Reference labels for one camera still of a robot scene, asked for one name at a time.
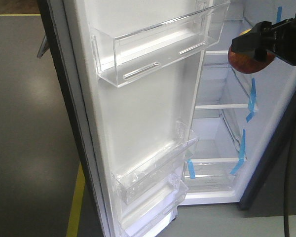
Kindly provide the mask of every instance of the apple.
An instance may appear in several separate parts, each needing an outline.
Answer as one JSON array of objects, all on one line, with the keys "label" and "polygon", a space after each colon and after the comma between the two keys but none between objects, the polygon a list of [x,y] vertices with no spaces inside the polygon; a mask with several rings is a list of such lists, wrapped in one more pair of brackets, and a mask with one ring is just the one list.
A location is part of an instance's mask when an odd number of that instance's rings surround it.
[{"label": "apple", "polygon": [[[249,32],[251,29],[248,29],[242,32],[240,35],[243,35]],[[266,60],[263,62],[259,62],[253,58],[250,58],[248,55],[241,54],[241,53],[234,53],[229,48],[228,51],[228,61],[230,65],[236,69],[237,71],[244,73],[244,74],[251,74],[261,71],[265,67],[267,67],[271,62],[273,62],[275,55],[272,53],[267,52]]]}]

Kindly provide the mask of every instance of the transparent shelf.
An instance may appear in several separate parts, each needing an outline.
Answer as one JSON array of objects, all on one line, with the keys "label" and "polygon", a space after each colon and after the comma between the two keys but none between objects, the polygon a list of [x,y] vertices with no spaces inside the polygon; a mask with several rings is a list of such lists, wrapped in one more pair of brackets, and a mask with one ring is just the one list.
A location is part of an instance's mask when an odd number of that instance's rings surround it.
[{"label": "transparent shelf", "polygon": [[218,117],[221,109],[248,111],[249,96],[229,67],[204,67],[195,106],[195,118]]},{"label": "transparent shelf", "polygon": [[195,170],[195,179],[191,179],[188,169],[185,170],[185,184],[188,191],[193,192],[216,192],[233,190],[233,181],[237,177],[230,171],[237,162],[202,162],[192,160]]},{"label": "transparent shelf", "polygon": [[98,76],[121,87],[217,43],[229,0],[214,4],[123,35],[92,28]]},{"label": "transparent shelf", "polygon": [[179,177],[172,175],[172,180],[145,201],[145,205],[130,212],[120,222],[123,237],[144,236],[152,227],[176,208],[187,193],[187,186]]},{"label": "transparent shelf", "polygon": [[163,177],[183,166],[184,162],[194,154],[193,145],[198,141],[195,133],[178,121],[176,134],[177,137],[172,145],[157,152],[131,172],[113,174],[117,194],[126,204],[130,204],[160,182]]}]

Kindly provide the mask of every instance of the gray floor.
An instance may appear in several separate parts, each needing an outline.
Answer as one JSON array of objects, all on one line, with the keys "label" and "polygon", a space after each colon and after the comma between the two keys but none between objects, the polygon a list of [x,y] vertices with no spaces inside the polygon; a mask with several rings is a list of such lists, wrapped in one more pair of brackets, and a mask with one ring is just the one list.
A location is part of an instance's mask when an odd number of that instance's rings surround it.
[{"label": "gray floor", "polygon": [[64,237],[78,154],[40,17],[0,17],[0,237]]},{"label": "gray floor", "polygon": [[[158,237],[284,237],[283,217],[246,218],[235,204],[179,207],[179,215]],[[296,237],[296,216],[290,217]]]}]

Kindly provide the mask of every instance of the refrigerator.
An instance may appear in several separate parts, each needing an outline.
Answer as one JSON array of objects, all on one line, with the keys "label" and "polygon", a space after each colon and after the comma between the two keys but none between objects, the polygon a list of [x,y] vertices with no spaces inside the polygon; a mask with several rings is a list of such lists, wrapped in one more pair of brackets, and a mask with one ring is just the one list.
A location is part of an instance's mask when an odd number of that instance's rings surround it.
[{"label": "refrigerator", "polygon": [[231,40],[296,0],[39,0],[105,237],[153,237],[179,205],[239,202],[296,89],[245,75]]}]

